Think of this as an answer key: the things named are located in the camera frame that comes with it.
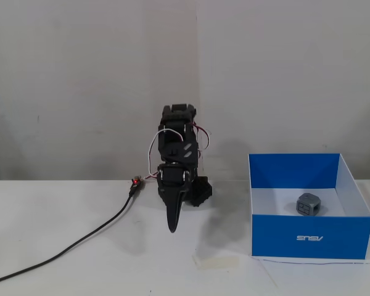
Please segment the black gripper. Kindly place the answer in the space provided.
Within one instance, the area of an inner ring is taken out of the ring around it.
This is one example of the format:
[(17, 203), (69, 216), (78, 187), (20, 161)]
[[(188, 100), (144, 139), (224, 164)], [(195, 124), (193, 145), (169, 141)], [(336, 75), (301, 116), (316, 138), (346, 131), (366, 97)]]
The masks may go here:
[[(168, 228), (174, 233), (186, 191), (191, 187), (191, 171), (181, 163), (162, 163), (158, 166), (157, 182), (158, 193), (166, 206)], [(176, 189), (184, 191), (180, 191), (176, 197)]]

